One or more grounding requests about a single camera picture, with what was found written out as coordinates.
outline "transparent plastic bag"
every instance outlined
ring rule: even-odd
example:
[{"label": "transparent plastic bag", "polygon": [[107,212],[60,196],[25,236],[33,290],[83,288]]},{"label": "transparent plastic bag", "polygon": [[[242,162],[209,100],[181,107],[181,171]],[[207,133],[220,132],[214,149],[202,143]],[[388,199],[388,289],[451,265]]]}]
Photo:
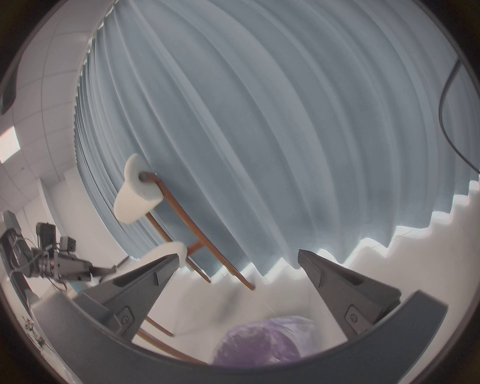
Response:
[{"label": "transparent plastic bag", "polygon": [[318,351],[315,324],[299,316],[238,326],[213,353],[213,365],[251,368],[289,363]]}]

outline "curtain fold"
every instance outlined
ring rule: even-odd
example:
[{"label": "curtain fold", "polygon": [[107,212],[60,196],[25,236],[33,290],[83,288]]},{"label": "curtain fold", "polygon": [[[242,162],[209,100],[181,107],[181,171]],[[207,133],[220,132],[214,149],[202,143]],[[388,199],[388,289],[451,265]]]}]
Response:
[{"label": "curtain fold", "polygon": [[[343,262],[365,237],[427,227],[476,180],[438,122],[455,60],[406,0],[120,0],[80,79],[78,168],[130,256],[163,242],[113,216],[139,153],[238,269],[297,268],[300,248]],[[479,107],[462,69],[444,121],[478,165]],[[153,215],[196,241],[167,203]],[[194,260],[221,266],[205,249]]]}]

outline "purple plastic bag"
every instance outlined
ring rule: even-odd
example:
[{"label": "purple plastic bag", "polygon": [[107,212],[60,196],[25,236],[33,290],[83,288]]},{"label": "purple plastic bag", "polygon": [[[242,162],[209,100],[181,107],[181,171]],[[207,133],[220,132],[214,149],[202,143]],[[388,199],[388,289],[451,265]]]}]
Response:
[{"label": "purple plastic bag", "polygon": [[251,368],[289,363],[316,353],[313,321],[299,316],[241,325],[229,331],[213,354],[213,365]]}]

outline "gray curtain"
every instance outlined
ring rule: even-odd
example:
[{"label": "gray curtain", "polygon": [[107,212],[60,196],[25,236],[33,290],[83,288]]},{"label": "gray curtain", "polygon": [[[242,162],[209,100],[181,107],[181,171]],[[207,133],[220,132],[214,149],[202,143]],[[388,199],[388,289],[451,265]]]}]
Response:
[{"label": "gray curtain", "polygon": [[[407,0],[120,0],[80,79],[78,167],[130,255],[162,242],[112,214],[140,153],[237,268],[296,268],[299,248],[342,262],[365,237],[388,246],[398,225],[427,227],[477,178],[438,123],[455,60]],[[479,107],[462,69],[444,120],[480,166]],[[196,241],[167,203],[154,216]]]}]

